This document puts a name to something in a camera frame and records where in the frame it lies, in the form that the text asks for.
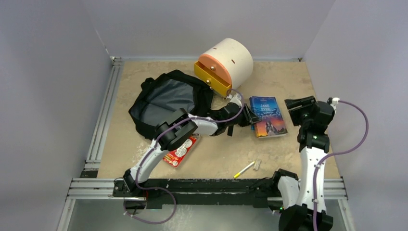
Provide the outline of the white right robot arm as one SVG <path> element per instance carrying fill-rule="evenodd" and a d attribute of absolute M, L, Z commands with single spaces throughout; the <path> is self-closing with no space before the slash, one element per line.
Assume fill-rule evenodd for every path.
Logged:
<path fill-rule="evenodd" d="M 271 192 L 282 197 L 278 229 L 280 231 L 329 231 L 333 217 L 327 214 L 324 198 L 324 168 L 330 149 L 326 134 L 335 109 L 329 102 L 309 96 L 286 99 L 285 105 L 294 126 L 299 127 L 297 141 L 302 173 L 279 169 L 270 183 Z"/>

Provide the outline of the Jane Eyre book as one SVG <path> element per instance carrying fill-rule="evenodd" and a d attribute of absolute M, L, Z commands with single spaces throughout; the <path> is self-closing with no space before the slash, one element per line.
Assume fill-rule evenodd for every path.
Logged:
<path fill-rule="evenodd" d="M 252 111 L 260 118 L 260 121 L 253 125 L 257 138 L 278 137 L 288 133 L 275 97 L 252 96 L 249 102 Z"/>

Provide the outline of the red sticker package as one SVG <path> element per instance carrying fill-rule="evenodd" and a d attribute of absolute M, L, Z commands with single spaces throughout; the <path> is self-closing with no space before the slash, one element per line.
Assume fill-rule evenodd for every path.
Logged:
<path fill-rule="evenodd" d="M 172 167 L 177 168 L 186 157 L 186 155 L 188 155 L 192 151 L 199 139 L 200 135 L 191 135 L 179 148 L 170 151 L 162 158 L 162 160 Z"/>

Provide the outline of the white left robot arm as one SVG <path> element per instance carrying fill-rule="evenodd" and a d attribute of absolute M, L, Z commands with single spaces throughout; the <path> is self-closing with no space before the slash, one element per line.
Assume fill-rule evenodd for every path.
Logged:
<path fill-rule="evenodd" d="M 178 109 L 167 120 L 156 126 L 152 143 L 142 159 L 132 168 L 125 171 L 123 182 L 125 191 L 132 197 L 142 194 L 143 184 L 163 157 L 170 151 L 181 147 L 193 134 L 218 136 L 227 132 L 233 133 L 233 127 L 251 126 L 261 119 L 242 103 L 228 103 L 218 110 L 211 110 L 206 117 L 187 113 Z"/>

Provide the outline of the black student backpack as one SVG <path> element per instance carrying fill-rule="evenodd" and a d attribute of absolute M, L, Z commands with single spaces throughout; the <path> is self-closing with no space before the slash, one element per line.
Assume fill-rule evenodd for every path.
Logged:
<path fill-rule="evenodd" d="M 206 117 L 212 110 L 213 91 L 200 79 L 180 70 L 147 78 L 141 93 L 129 109 L 136 131 L 152 140 L 156 126 L 180 108 L 194 116 Z"/>

